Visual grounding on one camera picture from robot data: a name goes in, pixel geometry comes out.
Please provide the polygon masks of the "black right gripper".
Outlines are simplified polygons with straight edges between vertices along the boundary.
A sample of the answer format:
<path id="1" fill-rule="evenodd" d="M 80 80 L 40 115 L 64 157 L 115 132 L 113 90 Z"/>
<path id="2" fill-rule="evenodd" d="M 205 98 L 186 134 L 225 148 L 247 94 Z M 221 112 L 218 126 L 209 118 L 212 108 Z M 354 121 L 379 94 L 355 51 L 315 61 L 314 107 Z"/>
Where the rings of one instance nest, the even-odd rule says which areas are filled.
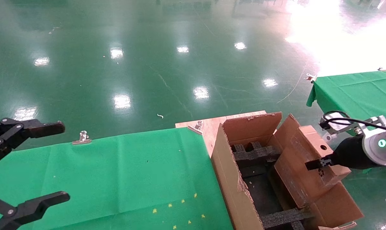
<path id="1" fill-rule="evenodd" d="M 326 166 L 341 165 L 352 169 L 369 169 L 377 167 L 365 154 L 363 149 L 364 135 L 344 139 L 330 155 L 330 158 L 321 158 L 305 163 L 308 171 L 321 169 Z"/>

